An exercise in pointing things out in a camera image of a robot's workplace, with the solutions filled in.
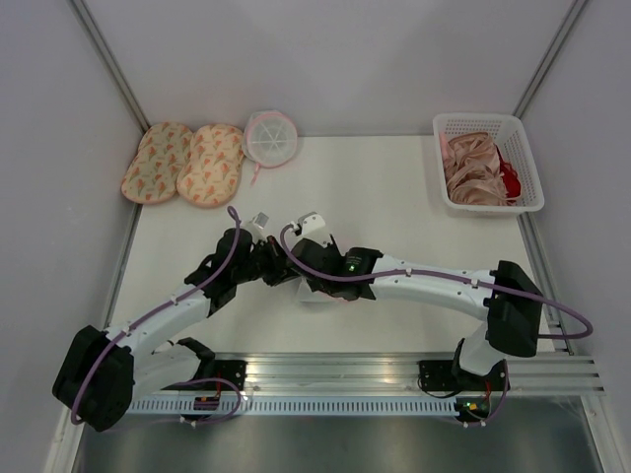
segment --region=gray floor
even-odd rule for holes
[[[484,429],[432,418],[244,416],[193,430],[130,416],[89,428],[75,472],[600,472],[577,402],[509,399]]]

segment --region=pink trim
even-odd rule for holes
[[[258,124],[260,121],[263,120],[263,118],[268,118],[270,116],[277,116],[279,118],[285,118],[287,121],[289,121],[291,123],[291,125],[294,127],[294,130],[296,130],[296,143],[294,143],[294,149],[292,150],[292,157],[287,160],[285,163],[278,165],[278,166],[264,166],[259,162],[256,162],[256,164],[260,167],[260,168],[265,168],[265,169],[275,169],[275,168],[280,168],[283,165],[286,165],[287,163],[289,163],[290,161],[292,161],[294,159],[294,157],[296,156],[296,150],[298,149],[298,129],[296,128],[296,125],[294,124],[294,122],[291,120],[291,118],[283,113],[281,113],[280,111],[266,111],[264,113],[262,113],[261,115],[259,115],[257,118],[255,118],[252,123],[250,125],[247,126],[247,128],[245,129],[245,144],[248,145],[249,144],[249,139],[250,139],[250,134],[252,132],[252,129],[254,128],[254,125]]]

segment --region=white cable tray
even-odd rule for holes
[[[195,409],[199,393],[154,394],[131,404],[128,414],[223,415],[237,402],[234,394],[222,394],[214,411]],[[238,414],[257,416],[455,416],[453,399],[423,399],[419,397],[366,396],[261,396],[244,401]]]

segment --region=pink fabric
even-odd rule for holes
[[[501,158],[486,132],[467,133],[448,141],[440,134],[447,193],[465,205],[513,205],[520,195],[508,197]]]

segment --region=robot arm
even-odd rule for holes
[[[226,269],[211,284],[192,291],[226,260],[235,230],[226,231],[217,243],[215,253],[206,257],[184,279],[184,285],[166,298],[166,302],[173,304],[147,319],[136,330],[128,329],[132,321],[106,331],[92,326],[81,330],[75,336],[53,385],[55,397],[72,407],[88,370],[105,346],[121,332],[127,336],[103,359],[80,403],[79,415],[97,431],[115,424],[135,399],[182,380],[209,377],[214,353],[199,342],[185,339],[167,350],[160,351],[159,348],[184,328],[209,317],[231,301],[238,284],[257,279],[276,286],[302,276],[312,291],[349,301],[360,298],[407,299],[467,313],[483,323],[458,345],[453,369],[456,377],[480,378],[506,355],[532,357],[536,353],[541,304],[511,300],[505,295],[461,282],[412,275],[411,271],[408,275],[371,279],[371,274],[393,269],[432,271],[437,268],[409,263],[368,248],[352,248],[341,255],[323,218],[315,213],[299,220],[296,226],[299,239],[288,257],[274,237],[264,236],[266,221],[267,217],[259,214],[245,224]],[[322,276],[366,278],[361,282],[329,281],[300,268],[292,257],[319,271]],[[440,271],[465,274],[479,281],[539,294],[536,286],[514,263],[502,261],[494,271]]]

